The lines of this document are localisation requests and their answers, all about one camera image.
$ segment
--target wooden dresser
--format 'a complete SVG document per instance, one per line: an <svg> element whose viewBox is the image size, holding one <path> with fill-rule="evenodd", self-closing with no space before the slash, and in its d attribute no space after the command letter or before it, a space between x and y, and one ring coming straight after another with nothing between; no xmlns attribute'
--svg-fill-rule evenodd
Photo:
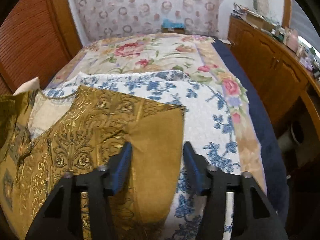
<svg viewBox="0 0 320 240"><path fill-rule="evenodd" d="M277 136L306 107L320 138L320 84L284 44L230 17L231 51L257 90Z"/></svg>

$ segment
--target wooden cabinet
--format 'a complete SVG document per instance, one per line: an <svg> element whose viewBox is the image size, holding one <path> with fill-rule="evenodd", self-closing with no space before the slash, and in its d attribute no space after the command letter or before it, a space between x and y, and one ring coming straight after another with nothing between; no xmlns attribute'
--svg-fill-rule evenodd
<svg viewBox="0 0 320 240"><path fill-rule="evenodd" d="M276 125L308 84L302 66L283 44L234 17L230 18L228 38L231 51Z"/></svg>

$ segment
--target floral bedspread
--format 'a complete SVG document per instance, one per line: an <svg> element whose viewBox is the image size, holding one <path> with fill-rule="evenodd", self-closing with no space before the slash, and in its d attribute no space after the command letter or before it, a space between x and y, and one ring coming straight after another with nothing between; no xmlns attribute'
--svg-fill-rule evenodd
<svg viewBox="0 0 320 240"><path fill-rule="evenodd" d="M124 74L181 70L191 80L209 85L223 95L230 110L242 171L250 171L266 192L260 143L248 112L246 89L225 66L212 46L214 39L204 36L160 33L145 36L110 38L84 47L53 78L48 88L56 88L79 72L86 74Z"/></svg>
<svg viewBox="0 0 320 240"><path fill-rule="evenodd" d="M62 87L45 90L49 97L73 93L79 85L109 89L161 103L185 106L183 141L191 141L193 148L209 164L227 173L240 174L240 159L229 107L216 89L192 82L179 70L164 72L89 76L79 73ZM170 212L160 239L192 240L196 236L203 215L206 197L193 194L183 161ZM230 239L233 213L233 194L228 193L224 239Z"/></svg>

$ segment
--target white garment with blue flowers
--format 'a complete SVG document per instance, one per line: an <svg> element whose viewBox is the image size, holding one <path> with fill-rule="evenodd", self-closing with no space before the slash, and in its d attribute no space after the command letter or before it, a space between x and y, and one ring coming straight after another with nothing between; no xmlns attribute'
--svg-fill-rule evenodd
<svg viewBox="0 0 320 240"><path fill-rule="evenodd" d="M79 85L109 89L161 103L184 105L186 107L184 137L190 141L197 154L203 155L209 164L224 172L240 174L240 161L234 128L228 106L216 88L192 82L177 70L89 76L79 73L61 88L45 90L48 97L67 96ZM206 197L192 193L186 170L181 162L180 176L161 239L194 239L201 222ZM230 239L232 228L233 195L227 195L227 212L223 239Z"/></svg>

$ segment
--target metal bolt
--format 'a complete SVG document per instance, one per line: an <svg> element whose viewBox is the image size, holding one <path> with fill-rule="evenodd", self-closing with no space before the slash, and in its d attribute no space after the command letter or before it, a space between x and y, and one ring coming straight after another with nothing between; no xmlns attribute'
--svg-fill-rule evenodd
<svg viewBox="0 0 320 240"><path fill-rule="evenodd" d="M218 171L218 167L214 165L208 165L207 166L208 171Z"/></svg>
<svg viewBox="0 0 320 240"><path fill-rule="evenodd" d="M252 178L252 174L251 174L250 172L248 172L248 171L242 172L241 175L242 175L243 177L245 177L246 179Z"/></svg>
<svg viewBox="0 0 320 240"><path fill-rule="evenodd" d="M66 178L66 179L71 179L72 176L73 176L73 174L72 174L72 172L70 172L70 171L66 172L66 173L63 175L63 177Z"/></svg>
<svg viewBox="0 0 320 240"><path fill-rule="evenodd" d="M108 166L107 165L99 165L97 167L98 171L106 171L108 169Z"/></svg>

